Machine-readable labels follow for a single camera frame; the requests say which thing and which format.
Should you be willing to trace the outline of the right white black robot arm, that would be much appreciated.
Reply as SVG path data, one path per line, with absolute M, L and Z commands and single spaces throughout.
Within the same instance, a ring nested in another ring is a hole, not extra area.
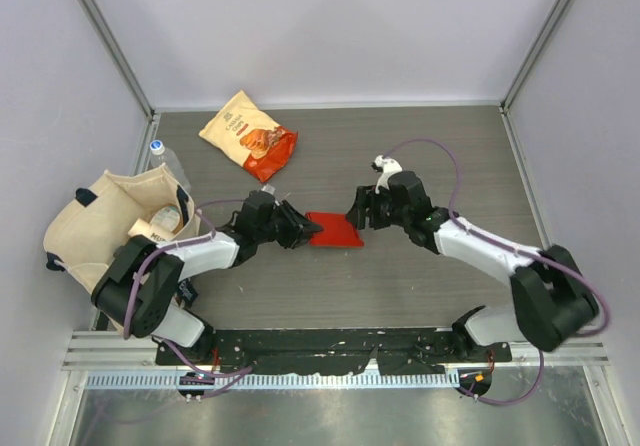
M 457 213 L 433 205 L 412 171 L 357 187 L 346 219 L 358 230 L 397 226 L 414 245 L 459 260 L 509 289 L 511 304 L 480 306 L 455 322 L 451 346 L 462 360 L 475 360 L 498 342 L 526 341 L 552 352 L 600 313 L 567 249 L 540 250 L 474 228 Z

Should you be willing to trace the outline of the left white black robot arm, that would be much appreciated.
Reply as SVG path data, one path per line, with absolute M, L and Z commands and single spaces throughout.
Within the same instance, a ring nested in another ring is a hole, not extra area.
M 91 300 L 123 327 L 124 337 L 150 336 L 178 347 L 187 362 L 200 365 L 211 357 L 213 341 L 208 323 L 175 304 L 180 284 L 208 271 L 240 266 L 263 244 L 295 249 L 322 231 L 270 190 L 255 190 L 227 223 L 203 235 L 160 244 L 142 235 L 129 239 Z

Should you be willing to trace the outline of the red paper box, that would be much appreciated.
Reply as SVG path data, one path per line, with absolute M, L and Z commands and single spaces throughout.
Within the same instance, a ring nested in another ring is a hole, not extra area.
M 358 231 L 341 213 L 308 212 L 306 218 L 323 230 L 314 233 L 309 243 L 315 247 L 362 248 L 364 242 Z

